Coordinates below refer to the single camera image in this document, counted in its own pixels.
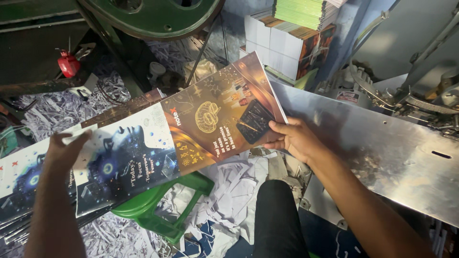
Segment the black trousers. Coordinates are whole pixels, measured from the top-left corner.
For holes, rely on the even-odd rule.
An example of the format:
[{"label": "black trousers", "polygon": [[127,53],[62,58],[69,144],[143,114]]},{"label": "black trousers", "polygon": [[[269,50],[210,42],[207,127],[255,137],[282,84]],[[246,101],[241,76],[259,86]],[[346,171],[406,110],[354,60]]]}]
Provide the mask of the black trousers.
[{"label": "black trousers", "polygon": [[293,194],[281,180],[264,182],[255,210],[254,258],[309,258]]}]

